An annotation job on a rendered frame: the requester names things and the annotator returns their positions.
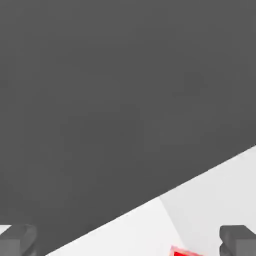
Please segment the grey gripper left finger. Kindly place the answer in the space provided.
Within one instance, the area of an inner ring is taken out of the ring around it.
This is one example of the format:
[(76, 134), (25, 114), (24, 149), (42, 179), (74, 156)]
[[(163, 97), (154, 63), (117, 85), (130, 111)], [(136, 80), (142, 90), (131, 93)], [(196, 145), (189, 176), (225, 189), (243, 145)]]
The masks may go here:
[(38, 256), (37, 236), (34, 225), (11, 225), (0, 234), (0, 256)]

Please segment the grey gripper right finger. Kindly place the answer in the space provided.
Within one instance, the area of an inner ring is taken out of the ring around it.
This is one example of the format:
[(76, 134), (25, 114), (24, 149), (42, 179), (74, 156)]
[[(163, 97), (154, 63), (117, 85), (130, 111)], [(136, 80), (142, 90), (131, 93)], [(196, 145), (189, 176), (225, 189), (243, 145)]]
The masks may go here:
[(222, 225), (219, 256), (256, 256), (256, 234), (245, 225)]

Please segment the small red cube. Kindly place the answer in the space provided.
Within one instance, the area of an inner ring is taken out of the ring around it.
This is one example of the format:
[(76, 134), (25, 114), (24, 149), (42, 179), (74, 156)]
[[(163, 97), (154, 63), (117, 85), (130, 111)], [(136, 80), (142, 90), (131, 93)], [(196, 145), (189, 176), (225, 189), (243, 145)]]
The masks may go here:
[(203, 256), (201, 254), (179, 248), (177, 246), (171, 246), (169, 256)]

